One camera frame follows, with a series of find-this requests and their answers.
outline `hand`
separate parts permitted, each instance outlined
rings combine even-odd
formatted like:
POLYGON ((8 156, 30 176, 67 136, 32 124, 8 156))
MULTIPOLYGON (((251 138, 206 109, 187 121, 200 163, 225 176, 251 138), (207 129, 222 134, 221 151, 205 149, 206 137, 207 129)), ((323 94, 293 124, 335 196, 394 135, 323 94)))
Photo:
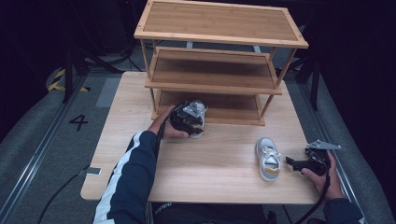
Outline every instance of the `hand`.
MULTIPOLYGON (((337 163, 335 162, 332 153, 328 151, 327 154, 329 155, 331 167, 329 170, 330 186, 326 192, 326 196, 324 199, 325 203, 331 199, 345 198, 343 191, 341 191, 340 178, 338 177, 338 174, 336 172, 337 163)), ((314 183, 319 193, 323 191, 323 186, 326 181, 326 175, 319 176, 307 168, 304 168, 302 170, 302 173, 314 183)))
MULTIPOLYGON (((170 105, 165 111, 163 111, 149 126, 148 131, 151 131, 155 134, 158 134, 158 131, 160 130, 161 124, 163 123, 163 120, 168 116, 168 114, 172 111, 174 108, 174 105, 170 105)), ((169 120, 166 121, 165 124, 165 131, 163 132, 163 138, 169 138, 169 137, 179 137, 179 138, 187 138, 189 135, 186 132, 182 132, 179 130, 176 130, 172 125, 169 123, 169 120)))

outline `jacket sleeve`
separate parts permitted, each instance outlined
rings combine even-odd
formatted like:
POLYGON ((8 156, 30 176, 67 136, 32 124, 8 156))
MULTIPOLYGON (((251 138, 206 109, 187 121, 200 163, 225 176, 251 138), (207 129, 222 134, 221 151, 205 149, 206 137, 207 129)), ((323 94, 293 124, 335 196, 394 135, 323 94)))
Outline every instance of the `jacket sleeve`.
POLYGON ((155 145, 152 132, 134 135, 113 170, 93 223, 146 223, 146 204, 156 169, 155 145))
POLYGON ((360 224, 363 214, 359 207, 348 199, 333 199, 324 206, 328 224, 360 224))

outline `wooden table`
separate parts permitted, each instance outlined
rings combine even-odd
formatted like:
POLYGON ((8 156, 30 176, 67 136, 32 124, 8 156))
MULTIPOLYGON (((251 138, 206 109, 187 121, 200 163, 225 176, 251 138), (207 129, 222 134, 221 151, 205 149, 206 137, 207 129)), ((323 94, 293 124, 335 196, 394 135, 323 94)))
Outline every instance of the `wooden table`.
MULTIPOLYGON (((81 190, 87 200, 99 200, 112 169, 132 136, 152 122, 152 103, 145 89, 146 73, 123 74, 108 114, 91 167, 100 175, 88 175, 81 190)), ((199 139, 164 139, 156 179, 149 196, 152 202, 187 203, 314 203, 318 195, 312 184, 293 172, 284 160, 306 160, 304 133, 286 85, 273 101, 265 126, 207 123, 199 139), (279 179, 260 178, 256 141, 267 136, 282 153, 279 179)))

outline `number 4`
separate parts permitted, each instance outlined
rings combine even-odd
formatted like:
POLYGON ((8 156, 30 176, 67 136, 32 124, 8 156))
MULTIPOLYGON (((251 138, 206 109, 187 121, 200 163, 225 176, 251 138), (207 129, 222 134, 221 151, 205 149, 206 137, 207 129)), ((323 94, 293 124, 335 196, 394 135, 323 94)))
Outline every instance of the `number 4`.
POLYGON ((79 130, 81 129, 82 124, 88 123, 88 121, 84 121, 84 119, 85 119, 85 115, 81 114, 80 116, 76 117, 75 119, 70 120, 69 123, 78 124, 77 131, 79 132, 79 130))

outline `wooden shelf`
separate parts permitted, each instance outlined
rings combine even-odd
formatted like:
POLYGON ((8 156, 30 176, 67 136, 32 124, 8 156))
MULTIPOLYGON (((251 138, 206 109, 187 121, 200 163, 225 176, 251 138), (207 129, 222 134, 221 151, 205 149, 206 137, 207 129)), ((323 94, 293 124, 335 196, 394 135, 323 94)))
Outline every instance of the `wooden shelf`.
POLYGON ((148 1, 134 37, 306 49, 287 8, 148 1))
POLYGON ((265 125, 260 118, 261 102, 259 95, 222 95, 203 92, 157 91, 155 119, 169 105, 177 105, 184 100, 199 99, 208 107, 205 113, 207 123, 232 123, 247 125, 265 125))
POLYGON ((269 54, 157 47, 146 87, 172 91, 281 95, 269 54))
POLYGON ((297 49, 307 49, 287 8, 202 1, 150 0, 134 32, 140 39, 155 118, 167 106, 199 99, 206 121, 264 125, 264 114, 297 49), (145 39, 266 46, 270 53, 158 47, 149 61, 145 39), (276 75, 278 48, 290 53, 276 75), (260 100, 264 95, 266 101, 260 100))

